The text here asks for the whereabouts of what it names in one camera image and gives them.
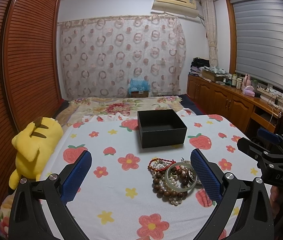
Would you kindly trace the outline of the pale jade bangle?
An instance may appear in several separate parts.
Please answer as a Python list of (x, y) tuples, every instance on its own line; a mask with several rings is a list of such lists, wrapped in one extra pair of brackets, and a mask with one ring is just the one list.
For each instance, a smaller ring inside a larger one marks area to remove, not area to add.
[(165, 171), (165, 182), (168, 188), (176, 192), (192, 190), (197, 181), (197, 173), (189, 161), (173, 163)]

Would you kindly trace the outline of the black jewelry box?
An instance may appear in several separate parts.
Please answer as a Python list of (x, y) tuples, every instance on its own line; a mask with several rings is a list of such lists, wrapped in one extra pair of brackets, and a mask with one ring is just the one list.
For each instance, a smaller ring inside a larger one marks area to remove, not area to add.
[(137, 111), (142, 148), (184, 144), (187, 126), (172, 109)]

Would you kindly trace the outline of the white power strip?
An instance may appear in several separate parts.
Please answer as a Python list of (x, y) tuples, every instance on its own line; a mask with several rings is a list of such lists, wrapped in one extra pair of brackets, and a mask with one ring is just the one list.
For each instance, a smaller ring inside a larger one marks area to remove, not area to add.
[(263, 88), (261, 86), (257, 87), (257, 91), (261, 94), (264, 94), (265, 96), (268, 97), (275, 97), (280, 100), (283, 100), (283, 94), (273, 88)]

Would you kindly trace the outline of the pink toy figure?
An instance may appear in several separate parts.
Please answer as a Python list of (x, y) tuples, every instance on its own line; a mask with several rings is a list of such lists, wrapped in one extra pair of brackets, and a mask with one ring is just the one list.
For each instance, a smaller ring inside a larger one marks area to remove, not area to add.
[(242, 93), (243, 95), (254, 97), (254, 87), (252, 86), (252, 81), (250, 79), (250, 75), (246, 74), (242, 81)]

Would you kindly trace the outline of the wooden side cabinet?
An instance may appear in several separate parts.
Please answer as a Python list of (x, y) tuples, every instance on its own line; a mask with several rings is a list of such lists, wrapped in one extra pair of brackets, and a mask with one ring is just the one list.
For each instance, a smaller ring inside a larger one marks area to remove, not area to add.
[(243, 133), (250, 123), (283, 133), (283, 110), (271, 106), (270, 101), (245, 96), (236, 88), (208, 82), (199, 76), (188, 76), (186, 93), (205, 114), (227, 118)]

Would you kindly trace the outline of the yellow plush toy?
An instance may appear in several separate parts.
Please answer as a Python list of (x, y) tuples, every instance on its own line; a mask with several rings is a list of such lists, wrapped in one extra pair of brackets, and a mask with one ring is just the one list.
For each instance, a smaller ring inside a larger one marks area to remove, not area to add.
[(16, 169), (10, 175), (9, 188), (15, 190), (22, 177), (38, 181), (58, 142), (63, 129), (53, 118), (39, 117), (13, 137), (17, 150)]

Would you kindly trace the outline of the cardboard box on cabinet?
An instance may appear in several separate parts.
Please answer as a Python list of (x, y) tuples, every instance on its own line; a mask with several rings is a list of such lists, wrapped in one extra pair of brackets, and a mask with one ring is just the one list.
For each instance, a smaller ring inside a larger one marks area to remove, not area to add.
[(203, 67), (201, 76), (212, 82), (223, 81), (228, 76), (228, 72), (218, 67)]

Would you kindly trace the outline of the strawberry flower print cloth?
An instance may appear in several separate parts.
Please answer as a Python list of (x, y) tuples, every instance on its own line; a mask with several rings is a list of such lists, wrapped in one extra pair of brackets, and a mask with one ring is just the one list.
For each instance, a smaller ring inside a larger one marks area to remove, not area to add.
[(153, 191), (148, 163), (154, 158), (189, 160), (199, 148), (206, 159), (238, 179), (261, 176), (256, 161), (240, 152), (243, 133), (217, 115), (182, 116), (187, 127), (181, 145), (142, 148), (137, 120), (86, 122), (65, 131), (43, 170), (41, 179), (59, 173), (82, 151), (92, 166), (67, 207), (90, 239), (193, 239), (216, 203), (195, 188), (171, 203)]

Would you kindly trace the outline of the grey window blind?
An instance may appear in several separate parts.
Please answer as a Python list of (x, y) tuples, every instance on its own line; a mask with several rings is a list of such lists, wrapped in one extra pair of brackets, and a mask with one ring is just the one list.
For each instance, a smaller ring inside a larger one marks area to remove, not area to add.
[(236, 72), (283, 90), (283, 0), (230, 0)]

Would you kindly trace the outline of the folded clothes stack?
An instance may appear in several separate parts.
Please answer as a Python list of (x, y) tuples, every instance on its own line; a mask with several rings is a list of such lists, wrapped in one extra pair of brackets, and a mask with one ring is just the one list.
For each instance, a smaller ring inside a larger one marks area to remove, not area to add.
[(205, 67), (210, 67), (209, 60), (195, 57), (190, 65), (190, 75), (199, 76)]

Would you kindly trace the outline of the floral bed quilt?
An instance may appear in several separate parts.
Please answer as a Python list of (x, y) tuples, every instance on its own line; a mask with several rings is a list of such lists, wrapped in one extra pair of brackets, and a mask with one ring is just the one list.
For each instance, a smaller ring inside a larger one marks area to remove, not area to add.
[(175, 112), (185, 111), (189, 115), (201, 115), (202, 112), (186, 94), (179, 96), (159, 96), (149, 98), (79, 98), (66, 101), (56, 119), (63, 129), (73, 124), (97, 117), (99, 121), (111, 118), (116, 114), (135, 118), (137, 111), (172, 109)]

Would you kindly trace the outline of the blue tissue cardboard box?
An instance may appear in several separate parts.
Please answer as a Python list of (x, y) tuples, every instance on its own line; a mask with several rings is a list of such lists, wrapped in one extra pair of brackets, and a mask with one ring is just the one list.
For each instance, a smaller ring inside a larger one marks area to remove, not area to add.
[(132, 98), (147, 98), (149, 96), (150, 84), (146, 80), (131, 79), (128, 93)]

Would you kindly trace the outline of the tied cream curtain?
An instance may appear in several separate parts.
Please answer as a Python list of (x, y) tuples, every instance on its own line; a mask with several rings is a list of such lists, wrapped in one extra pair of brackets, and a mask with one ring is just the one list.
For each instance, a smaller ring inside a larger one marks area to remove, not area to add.
[(210, 67), (218, 67), (217, 56), (217, 27), (216, 14), (213, 0), (201, 0), (203, 17), (205, 21), (206, 38), (209, 47)]

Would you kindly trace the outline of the wooden louvered wardrobe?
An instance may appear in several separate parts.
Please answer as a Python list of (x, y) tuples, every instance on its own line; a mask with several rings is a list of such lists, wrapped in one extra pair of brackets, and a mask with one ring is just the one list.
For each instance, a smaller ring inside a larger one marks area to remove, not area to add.
[(15, 168), (12, 139), (62, 102), (56, 60), (60, 0), (0, 0), (0, 205)]

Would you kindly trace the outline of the beige air conditioner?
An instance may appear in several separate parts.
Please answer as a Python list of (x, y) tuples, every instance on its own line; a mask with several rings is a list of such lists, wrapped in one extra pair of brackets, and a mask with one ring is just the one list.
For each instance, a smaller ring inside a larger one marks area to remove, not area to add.
[(154, 0), (152, 10), (184, 15), (191, 18), (199, 16), (196, 1), (194, 0)]

